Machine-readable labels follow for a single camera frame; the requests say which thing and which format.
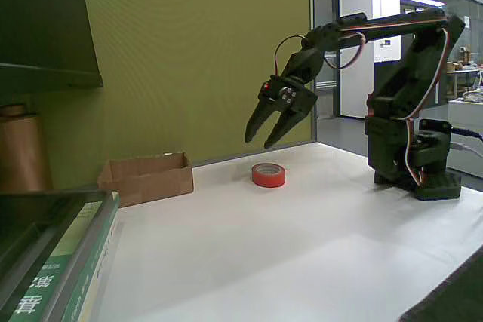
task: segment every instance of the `tape roll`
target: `tape roll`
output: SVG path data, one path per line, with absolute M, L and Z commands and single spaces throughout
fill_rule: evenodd
M 251 179 L 264 188 L 278 188 L 285 184 L 285 169 L 277 164 L 256 164 L 251 168 Z

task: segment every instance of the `white table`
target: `white table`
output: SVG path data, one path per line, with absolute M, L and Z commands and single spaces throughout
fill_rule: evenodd
M 251 183 L 261 161 L 287 184 Z M 397 320 L 483 244 L 482 193 L 417 201 L 317 143 L 194 177 L 191 195 L 119 212 L 94 320 Z

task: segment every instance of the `ceiling light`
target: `ceiling light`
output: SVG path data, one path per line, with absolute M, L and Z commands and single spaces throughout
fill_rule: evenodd
M 417 2 L 417 3 L 421 3 L 421 4 L 428 4 L 428 5 L 431 5 L 433 7 L 442 7 L 443 5 L 445 5 L 445 3 L 441 3 L 441 2 L 437 2 L 436 0 L 409 0 L 410 2 Z

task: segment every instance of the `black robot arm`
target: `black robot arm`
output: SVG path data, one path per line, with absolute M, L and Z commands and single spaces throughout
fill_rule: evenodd
M 367 41 L 415 34 L 415 41 L 402 59 L 393 76 L 388 78 L 369 100 L 378 115 L 387 118 L 403 118 L 423 99 L 441 61 L 454 46 L 463 31 L 464 23 L 457 17 L 447 17 L 443 10 L 435 9 L 417 13 L 367 20 L 363 13 L 341 17 L 308 32 L 302 40 L 300 51 L 292 54 L 280 75 L 271 75 L 264 82 L 259 103 L 248 121 L 245 142 L 250 142 L 260 126 L 274 112 L 280 118 L 265 142 L 269 148 L 279 141 L 293 126 L 311 111 L 317 96 L 306 89 L 319 74 L 325 53 L 359 46 Z M 449 44 L 445 47 L 448 31 Z
M 414 190 L 421 200 L 457 198 L 460 179 L 446 172 L 451 125 L 422 120 L 420 132 L 415 133 L 412 119 L 438 82 L 463 29 L 461 19 L 447 17 L 443 10 L 435 9 L 374 20 L 367 20 L 363 13 L 354 14 L 311 30 L 302 37 L 302 48 L 291 55 L 282 73 L 271 75 L 262 84 L 259 102 L 247 124 L 245 142 L 253 139 L 274 111 L 281 114 L 265 142 L 266 148 L 310 113 L 317 96 L 306 84 L 314 80 L 324 61 L 330 65 L 326 52 L 359 46 L 348 66 L 367 41 L 414 34 L 405 56 L 378 81 L 377 89 L 368 98 L 368 163 L 375 170 L 377 183 Z

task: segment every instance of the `olive green wall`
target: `olive green wall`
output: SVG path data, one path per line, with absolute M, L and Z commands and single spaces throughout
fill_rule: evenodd
M 32 101 L 57 188 L 94 182 L 109 158 L 183 150 L 203 161 L 262 149 L 278 115 L 249 145 L 245 125 L 274 47 L 308 30 L 309 0 L 86 2 L 104 88 Z M 280 64 L 298 49 L 288 42 Z M 307 118 L 282 143 L 310 137 Z

